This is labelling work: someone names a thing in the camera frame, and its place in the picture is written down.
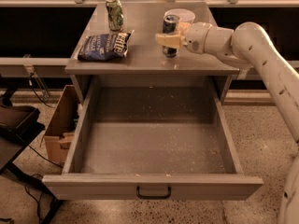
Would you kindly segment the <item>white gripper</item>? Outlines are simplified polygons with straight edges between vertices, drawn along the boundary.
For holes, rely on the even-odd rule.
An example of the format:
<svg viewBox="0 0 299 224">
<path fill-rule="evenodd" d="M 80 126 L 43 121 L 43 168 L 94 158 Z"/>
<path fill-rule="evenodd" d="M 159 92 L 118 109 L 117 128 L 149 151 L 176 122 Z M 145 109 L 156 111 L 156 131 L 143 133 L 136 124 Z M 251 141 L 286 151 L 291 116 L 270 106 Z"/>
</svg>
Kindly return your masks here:
<svg viewBox="0 0 299 224">
<path fill-rule="evenodd" d="M 188 22 L 180 22 L 178 29 L 184 32 L 181 34 L 156 34 L 156 43 L 171 49 L 180 49 L 186 46 L 189 52 L 203 54 L 207 33 L 212 24 L 206 22 L 197 22 L 190 25 Z"/>
</svg>

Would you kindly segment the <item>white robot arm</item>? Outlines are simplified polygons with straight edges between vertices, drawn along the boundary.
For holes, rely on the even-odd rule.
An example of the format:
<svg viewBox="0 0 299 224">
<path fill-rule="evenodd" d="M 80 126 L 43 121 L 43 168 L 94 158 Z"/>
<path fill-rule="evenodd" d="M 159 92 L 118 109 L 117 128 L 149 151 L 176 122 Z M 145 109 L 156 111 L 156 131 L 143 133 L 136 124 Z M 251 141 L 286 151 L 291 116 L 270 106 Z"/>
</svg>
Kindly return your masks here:
<svg viewBox="0 0 299 224">
<path fill-rule="evenodd" d="M 155 40 L 172 49 L 184 47 L 192 53 L 210 54 L 239 69 L 254 68 L 299 145 L 299 74 L 279 54 L 261 25 L 248 21 L 228 29 L 206 22 L 183 22 L 177 31 L 157 34 Z"/>
</svg>

